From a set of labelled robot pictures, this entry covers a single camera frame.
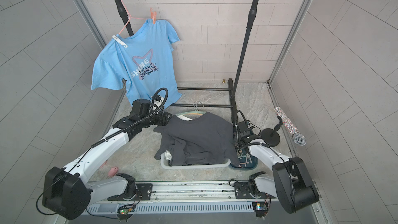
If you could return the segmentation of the dark garment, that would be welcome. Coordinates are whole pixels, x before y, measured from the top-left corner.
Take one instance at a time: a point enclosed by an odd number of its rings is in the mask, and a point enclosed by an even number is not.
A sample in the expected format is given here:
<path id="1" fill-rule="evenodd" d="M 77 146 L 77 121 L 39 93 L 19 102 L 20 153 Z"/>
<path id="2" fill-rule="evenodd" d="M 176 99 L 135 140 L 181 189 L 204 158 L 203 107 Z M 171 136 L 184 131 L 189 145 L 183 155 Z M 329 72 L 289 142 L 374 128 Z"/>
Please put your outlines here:
<path id="1" fill-rule="evenodd" d="M 192 120 L 173 116 L 165 126 L 153 130 L 160 133 L 160 148 L 154 158 L 168 151 L 171 166 L 221 164 L 230 159 L 232 165 L 240 166 L 234 146 L 233 125 L 223 118 L 206 112 Z"/>

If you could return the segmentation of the mint green hanger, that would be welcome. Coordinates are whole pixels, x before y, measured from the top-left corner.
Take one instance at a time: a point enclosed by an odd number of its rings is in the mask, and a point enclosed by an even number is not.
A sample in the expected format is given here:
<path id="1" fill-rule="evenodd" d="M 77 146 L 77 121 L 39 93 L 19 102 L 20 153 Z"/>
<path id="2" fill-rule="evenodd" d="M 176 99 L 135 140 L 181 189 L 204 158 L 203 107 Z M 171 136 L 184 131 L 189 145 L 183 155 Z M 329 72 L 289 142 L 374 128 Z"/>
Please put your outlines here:
<path id="1" fill-rule="evenodd" d="M 203 111 L 190 111 L 190 112 L 183 112 L 183 113 L 178 113 L 178 114 L 176 114 L 177 116 L 182 116 L 182 115 L 203 115 L 203 114 L 205 114 L 206 112 L 203 112 Z"/>

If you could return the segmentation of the light blue printed t-shirt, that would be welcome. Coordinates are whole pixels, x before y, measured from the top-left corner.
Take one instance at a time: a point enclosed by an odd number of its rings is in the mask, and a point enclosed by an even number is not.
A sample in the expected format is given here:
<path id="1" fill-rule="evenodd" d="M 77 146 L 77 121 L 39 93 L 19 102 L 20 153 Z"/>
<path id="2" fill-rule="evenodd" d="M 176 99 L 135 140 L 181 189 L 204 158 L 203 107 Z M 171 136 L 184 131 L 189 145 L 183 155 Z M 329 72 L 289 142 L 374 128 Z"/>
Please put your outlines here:
<path id="1" fill-rule="evenodd" d="M 157 90 L 166 88 L 165 106 L 176 103 L 182 95 L 174 74 L 172 44 L 180 39 L 172 25 L 166 20 L 153 24 L 148 19 L 133 36 L 120 39 L 127 48 L 111 40 L 96 58 L 91 88 L 125 88 L 130 103 L 150 100 Z"/>

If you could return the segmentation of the white clothespin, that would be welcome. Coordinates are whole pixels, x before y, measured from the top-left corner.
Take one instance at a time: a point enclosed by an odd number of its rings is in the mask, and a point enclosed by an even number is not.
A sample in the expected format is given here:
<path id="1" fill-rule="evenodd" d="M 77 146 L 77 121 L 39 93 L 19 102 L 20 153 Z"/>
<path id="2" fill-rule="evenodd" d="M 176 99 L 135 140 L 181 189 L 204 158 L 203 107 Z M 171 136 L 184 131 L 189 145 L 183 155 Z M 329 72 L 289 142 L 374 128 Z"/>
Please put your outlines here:
<path id="1" fill-rule="evenodd" d="M 113 35 L 113 36 L 112 36 L 112 39 L 115 40 L 119 45 L 123 46 L 124 48 L 127 48 L 127 47 L 128 47 L 128 45 L 127 45 L 123 40 L 121 40 L 121 39 L 119 38 L 119 36 Z"/>

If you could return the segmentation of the pink wire hanger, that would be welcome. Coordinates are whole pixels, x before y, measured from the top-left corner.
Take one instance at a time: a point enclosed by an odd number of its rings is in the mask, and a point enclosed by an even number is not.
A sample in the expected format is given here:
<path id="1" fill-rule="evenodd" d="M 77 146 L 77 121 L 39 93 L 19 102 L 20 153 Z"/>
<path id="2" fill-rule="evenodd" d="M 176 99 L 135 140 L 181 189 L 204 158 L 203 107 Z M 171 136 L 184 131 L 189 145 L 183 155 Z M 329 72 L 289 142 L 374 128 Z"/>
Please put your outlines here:
<path id="1" fill-rule="evenodd" d="M 129 11 L 128 11 L 126 5 L 125 5 L 124 2 L 123 2 L 123 0 L 120 0 L 120 2 L 121 2 L 121 5 L 122 5 L 122 9 L 124 10 L 124 12 L 125 12 L 125 14 L 126 14 L 127 20 L 126 20 L 126 22 L 124 23 L 124 27 L 121 29 L 121 31 L 119 32 L 118 35 L 121 35 L 121 34 L 123 33 L 123 31 L 126 30 L 127 33 L 129 34 L 129 36 L 133 36 L 133 35 L 134 35 L 134 32 L 133 32 L 133 30 L 132 30 L 132 28 L 131 28 L 131 19 L 136 19 L 136 20 L 147 20 L 147 18 L 137 18 L 137 17 L 131 16 L 131 14 L 129 13 Z"/>

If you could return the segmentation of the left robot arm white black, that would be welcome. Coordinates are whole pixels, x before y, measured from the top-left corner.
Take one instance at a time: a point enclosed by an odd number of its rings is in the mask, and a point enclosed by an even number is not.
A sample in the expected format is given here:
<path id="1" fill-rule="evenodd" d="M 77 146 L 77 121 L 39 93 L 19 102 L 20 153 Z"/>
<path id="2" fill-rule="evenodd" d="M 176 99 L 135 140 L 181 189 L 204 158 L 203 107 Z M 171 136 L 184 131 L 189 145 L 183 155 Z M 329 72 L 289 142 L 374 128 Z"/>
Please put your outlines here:
<path id="1" fill-rule="evenodd" d="M 90 205 L 116 197 L 132 200 L 138 196 L 135 178 L 117 173 L 111 178 L 90 182 L 90 178 L 110 156 L 152 125 L 166 125 L 171 114 L 164 112 L 169 96 L 166 88 L 158 89 L 151 100 L 133 102 L 129 116 L 117 121 L 112 129 L 74 161 L 62 168 L 53 167 L 45 175 L 44 190 L 39 196 L 43 207 L 68 220 L 79 217 Z"/>

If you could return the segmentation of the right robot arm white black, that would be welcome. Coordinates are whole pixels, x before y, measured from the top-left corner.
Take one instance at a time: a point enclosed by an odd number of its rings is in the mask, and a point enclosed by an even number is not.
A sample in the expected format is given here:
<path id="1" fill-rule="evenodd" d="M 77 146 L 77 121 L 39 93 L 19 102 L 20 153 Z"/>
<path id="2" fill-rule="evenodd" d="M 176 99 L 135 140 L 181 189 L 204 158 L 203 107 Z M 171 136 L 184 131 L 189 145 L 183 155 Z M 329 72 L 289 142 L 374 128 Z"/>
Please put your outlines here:
<path id="1" fill-rule="evenodd" d="M 258 216 L 267 214 L 272 199 L 277 199 L 289 214 L 320 200 L 305 162 L 300 157 L 288 157 L 275 150 L 280 143 L 278 130 L 281 126 L 285 126 L 296 144 L 299 146 L 306 144 L 306 138 L 284 111 L 277 107 L 275 113 L 278 124 L 274 128 L 261 130 L 259 134 L 254 134 L 255 125 L 246 118 L 236 125 L 237 151 L 245 152 L 272 170 L 271 175 L 258 172 L 249 176 L 247 182 L 236 181 L 233 185 L 238 199 L 263 199 L 265 201 L 255 206 Z"/>

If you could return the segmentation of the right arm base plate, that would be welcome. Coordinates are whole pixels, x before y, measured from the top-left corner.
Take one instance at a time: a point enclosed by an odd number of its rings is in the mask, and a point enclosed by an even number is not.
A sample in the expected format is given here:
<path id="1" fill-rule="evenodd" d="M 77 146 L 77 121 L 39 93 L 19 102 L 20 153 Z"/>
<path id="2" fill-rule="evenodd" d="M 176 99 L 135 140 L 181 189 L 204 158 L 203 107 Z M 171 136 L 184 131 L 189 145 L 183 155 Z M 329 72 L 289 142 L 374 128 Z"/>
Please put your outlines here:
<path id="1" fill-rule="evenodd" d="M 238 182 L 233 181 L 230 183 L 234 187 L 235 198 L 242 200 L 242 199 L 275 199 L 274 196 L 271 196 L 266 193 L 251 193 L 249 189 L 248 182 Z"/>

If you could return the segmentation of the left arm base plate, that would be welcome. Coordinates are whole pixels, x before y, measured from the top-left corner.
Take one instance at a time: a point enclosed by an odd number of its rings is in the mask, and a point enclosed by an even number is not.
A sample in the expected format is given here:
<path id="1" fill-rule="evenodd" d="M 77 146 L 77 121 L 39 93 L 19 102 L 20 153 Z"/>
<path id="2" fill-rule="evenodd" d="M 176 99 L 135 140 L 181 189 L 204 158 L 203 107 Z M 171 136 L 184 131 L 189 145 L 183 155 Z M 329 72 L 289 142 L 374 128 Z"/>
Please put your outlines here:
<path id="1" fill-rule="evenodd" d="M 138 183 L 135 184 L 135 189 L 132 194 L 123 193 L 118 196 L 112 196 L 107 198 L 108 201 L 149 201 L 152 194 L 153 184 L 150 183 Z"/>

